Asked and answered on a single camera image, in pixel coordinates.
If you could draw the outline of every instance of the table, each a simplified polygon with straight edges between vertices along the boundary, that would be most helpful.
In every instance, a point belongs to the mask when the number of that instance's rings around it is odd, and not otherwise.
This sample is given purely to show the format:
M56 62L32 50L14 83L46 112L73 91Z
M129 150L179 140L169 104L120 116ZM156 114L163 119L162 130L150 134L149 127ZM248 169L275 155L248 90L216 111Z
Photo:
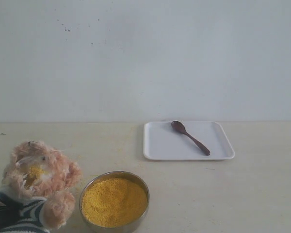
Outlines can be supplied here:
M44 140L78 161L78 198L95 176L125 170L150 189L137 233L291 232L291 122L222 122L235 150L228 161L152 162L143 123L0 124L0 181L13 146ZM89 233L78 207L54 233Z

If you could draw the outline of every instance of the striped clothing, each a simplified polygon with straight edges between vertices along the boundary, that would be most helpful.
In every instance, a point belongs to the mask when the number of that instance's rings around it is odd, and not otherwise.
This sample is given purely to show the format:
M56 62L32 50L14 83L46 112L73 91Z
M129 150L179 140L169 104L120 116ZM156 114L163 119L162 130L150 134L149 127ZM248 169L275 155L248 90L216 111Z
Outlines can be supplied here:
M0 192L0 205L18 207L18 220L15 224L0 229L0 233L49 233L42 224L40 213L45 198L33 198L29 201L18 202Z

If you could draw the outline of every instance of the teddy bear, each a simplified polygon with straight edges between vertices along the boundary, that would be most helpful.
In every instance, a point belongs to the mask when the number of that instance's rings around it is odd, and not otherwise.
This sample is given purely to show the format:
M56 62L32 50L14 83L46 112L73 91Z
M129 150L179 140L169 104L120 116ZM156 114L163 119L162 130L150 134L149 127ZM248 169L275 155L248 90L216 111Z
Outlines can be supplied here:
M66 224L81 169L43 141L14 147L0 189L0 233L49 233Z

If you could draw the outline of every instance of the metal bowl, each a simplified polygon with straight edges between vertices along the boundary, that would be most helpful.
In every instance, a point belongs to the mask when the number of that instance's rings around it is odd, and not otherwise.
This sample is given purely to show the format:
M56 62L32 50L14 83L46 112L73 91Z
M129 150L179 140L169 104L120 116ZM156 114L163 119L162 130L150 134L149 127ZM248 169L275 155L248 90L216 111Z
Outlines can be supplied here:
M135 184L139 185L144 190L146 198L147 198L146 209L143 212L143 214L135 221L121 227L108 228L108 227L101 227L101 226L95 225L94 223L87 220L87 218L84 216L83 211L82 211L82 201L83 201L84 193L86 192L86 190L91 185L110 179L110 178L124 178L131 182L134 182ZM79 208L80 208L80 212L81 212L84 222L89 226L91 230L93 230L96 233L132 233L139 227L140 223L145 218L147 211L149 209L149 201L150 201L149 189L146 183L139 176L130 172L126 172L126 171L112 171L112 172L102 174L94 178L88 183L88 185L83 189L81 193L80 201L79 201Z

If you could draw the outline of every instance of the wooden spoon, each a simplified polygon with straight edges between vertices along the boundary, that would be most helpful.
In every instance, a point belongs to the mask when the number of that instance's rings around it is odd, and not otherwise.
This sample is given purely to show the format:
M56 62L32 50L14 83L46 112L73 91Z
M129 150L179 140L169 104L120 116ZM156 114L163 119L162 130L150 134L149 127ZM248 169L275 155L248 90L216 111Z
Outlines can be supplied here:
M185 130L184 125L179 121L171 122L171 127L178 133L184 134L188 136L202 151L205 155L210 155L210 151L205 147L200 141L193 138L189 133Z

